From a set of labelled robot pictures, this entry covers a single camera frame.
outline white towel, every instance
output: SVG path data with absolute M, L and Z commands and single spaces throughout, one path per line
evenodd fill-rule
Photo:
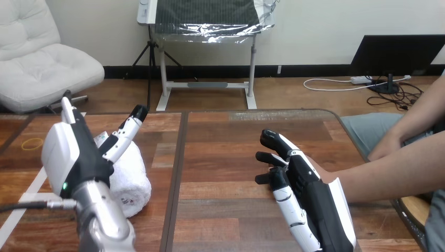
M 99 147 L 107 138 L 108 134 L 102 132 L 94 138 L 94 141 Z M 113 167 L 114 173 L 110 176 L 110 192 L 128 218 L 142 210 L 149 202 L 152 191 L 141 151 L 134 142 L 131 142 Z

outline black cable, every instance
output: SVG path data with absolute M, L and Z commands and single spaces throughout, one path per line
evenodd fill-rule
M 382 77 L 382 76 L 380 75 L 380 76 L 377 78 L 377 80 L 375 80 L 375 82 L 373 83 L 374 80 L 372 79 L 372 77 L 369 77 L 368 75 L 365 76 L 366 79 L 368 79 L 368 80 L 371 81 L 371 84 L 369 85 L 370 87 L 375 86 L 375 85 L 378 83 L 378 81 L 380 80 L 381 77 Z
M 57 114 L 57 113 L 54 111 L 54 109 L 51 108 L 51 106 L 48 106 L 47 108 L 48 108 L 49 111 L 51 111 L 53 114 Z
M 397 110 L 407 111 L 408 108 L 411 107 L 417 101 L 417 99 L 419 99 L 419 97 L 423 94 L 423 91 L 420 88 L 418 88 L 412 84 L 409 84 L 409 83 L 401 82 L 399 84 L 395 83 L 394 85 L 397 85 L 399 87 L 399 90 L 400 90 L 399 92 L 397 92 L 395 94 L 386 94 L 386 95 L 389 95 L 389 98 L 384 97 L 383 94 L 380 92 L 376 92 L 378 94 L 378 96 L 371 96 L 366 100 L 366 102 L 371 106 L 382 105 L 382 104 L 387 104 L 387 103 L 394 103 Z M 419 91 L 419 93 L 406 92 L 403 89 L 403 86 L 409 86 L 409 87 L 415 88 Z M 385 101 L 381 102 L 381 103 L 371 103 L 370 101 L 373 99 L 382 99 Z
M 11 205 L 0 206 L 0 213 L 15 209 L 45 209 L 48 203 L 46 201 L 20 202 Z

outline white cable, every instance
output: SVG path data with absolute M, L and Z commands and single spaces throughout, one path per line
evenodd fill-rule
M 398 79 L 398 80 L 393 80 L 393 82 L 402 81 L 402 80 L 408 80 L 408 79 L 411 79 L 411 76 L 405 75 L 405 77 L 403 77 L 401 79 Z M 382 82 L 382 83 L 379 83 L 379 84 L 363 86 L 363 87 L 358 87 L 358 88 L 348 88 L 348 89 L 317 89 L 317 88 L 310 88 L 310 87 L 308 87 L 306 85 L 307 82 L 313 81 L 313 80 L 326 80 L 326 81 L 333 81 L 333 82 L 350 82 L 350 80 L 310 79 L 310 80 L 307 80 L 307 81 L 303 82 L 304 87 L 307 88 L 307 89 L 310 89 L 310 90 L 314 90 L 314 91 L 351 91 L 351 90 L 357 90 L 357 89 L 362 89 L 362 88 L 369 88 L 369 87 L 380 86 L 380 85 L 388 83 L 388 82 Z

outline tripod stand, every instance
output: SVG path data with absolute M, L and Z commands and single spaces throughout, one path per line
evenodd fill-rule
M 137 57 L 136 61 L 132 65 L 132 71 L 134 72 L 134 67 L 136 66 L 137 62 L 141 59 L 142 55 L 147 51 L 147 49 L 150 49 L 150 55 L 149 55 L 149 90 L 147 94 L 147 108 L 150 111 L 150 94 L 151 94 L 151 76 L 152 76 L 152 66 L 156 68 L 156 61 L 154 58 L 154 48 L 159 48 L 159 45 L 154 41 L 152 33 L 151 33 L 151 25 L 148 25 L 149 27 L 149 40 L 147 41 L 147 45 L 142 50 L 141 54 Z M 171 59 L 182 71 L 184 71 L 184 67 L 176 61 L 170 54 L 168 54 L 166 51 L 162 50 L 162 52 Z M 125 80 L 130 79 L 130 75 L 127 72 L 124 77 Z

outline metal connector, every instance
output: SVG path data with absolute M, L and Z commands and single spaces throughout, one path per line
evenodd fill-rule
M 65 199 L 63 201 L 48 201 L 47 208 L 49 209 L 62 209 L 62 210 L 74 210 L 76 209 L 77 201 L 73 199 Z

